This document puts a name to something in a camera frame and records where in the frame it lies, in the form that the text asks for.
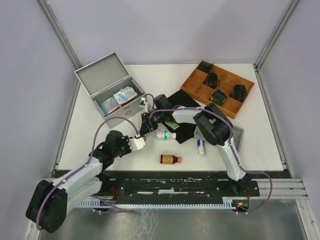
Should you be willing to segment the green small sachet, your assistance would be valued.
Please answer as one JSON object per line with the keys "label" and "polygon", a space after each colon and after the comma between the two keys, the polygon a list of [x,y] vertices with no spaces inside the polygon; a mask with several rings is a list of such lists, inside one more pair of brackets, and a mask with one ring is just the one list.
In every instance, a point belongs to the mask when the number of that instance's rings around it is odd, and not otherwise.
{"label": "green small sachet", "polygon": [[169,126],[171,129],[173,129],[173,130],[176,130],[178,127],[179,127],[179,124],[178,123],[174,123],[174,122],[165,122],[165,124],[167,125],[167,126]]}

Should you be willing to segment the blue white gauze packet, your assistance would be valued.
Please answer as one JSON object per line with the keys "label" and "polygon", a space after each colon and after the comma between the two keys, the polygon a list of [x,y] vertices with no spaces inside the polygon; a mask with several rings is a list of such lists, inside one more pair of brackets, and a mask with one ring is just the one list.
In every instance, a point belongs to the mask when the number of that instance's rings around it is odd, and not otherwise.
{"label": "blue white gauze packet", "polygon": [[138,94],[135,92],[135,90],[132,87],[127,86],[125,88],[122,88],[117,93],[113,94],[113,97],[115,98],[115,100],[119,105],[122,105],[130,101],[131,99],[135,98],[137,95]]}

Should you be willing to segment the light blue mask packet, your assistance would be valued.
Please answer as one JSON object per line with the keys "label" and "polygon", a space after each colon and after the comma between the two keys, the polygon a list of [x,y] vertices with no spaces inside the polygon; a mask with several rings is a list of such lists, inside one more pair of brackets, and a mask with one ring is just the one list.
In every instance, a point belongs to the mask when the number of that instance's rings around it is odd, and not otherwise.
{"label": "light blue mask packet", "polygon": [[106,117],[110,113],[116,111],[121,107],[121,104],[119,104],[114,96],[110,97],[109,99],[102,102],[100,105],[100,108]]}

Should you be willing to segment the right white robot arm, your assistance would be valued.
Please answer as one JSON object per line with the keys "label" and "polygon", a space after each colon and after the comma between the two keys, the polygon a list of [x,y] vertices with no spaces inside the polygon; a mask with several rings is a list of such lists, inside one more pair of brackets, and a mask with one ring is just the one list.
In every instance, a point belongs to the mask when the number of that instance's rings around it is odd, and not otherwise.
{"label": "right white robot arm", "polygon": [[231,193],[240,196],[247,191],[251,178],[244,170],[235,147],[233,125],[215,104],[209,103],[205,107],[173,106],[164,94],[155,97],[153,102],[156,109],[141,115],[141,136],[155,131],[166,120],[196,125],[205,141],[217,147],[226,167]]}

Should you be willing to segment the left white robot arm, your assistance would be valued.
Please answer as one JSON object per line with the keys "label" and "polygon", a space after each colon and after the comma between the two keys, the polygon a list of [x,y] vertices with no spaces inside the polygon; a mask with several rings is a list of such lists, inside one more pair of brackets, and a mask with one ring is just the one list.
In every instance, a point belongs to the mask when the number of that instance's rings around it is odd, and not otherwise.
{"label": "left white robot arm", "polygon": [[41,180],[35,187],[25,216],[38,229],[53,233],[60,228],[67,214],[93,194],[106,195],[111,183],[101,173],[115,158],[132,152],[132,138],[117,130],[110,131],[104,142],[89,154],[77,169],[53,181]]}

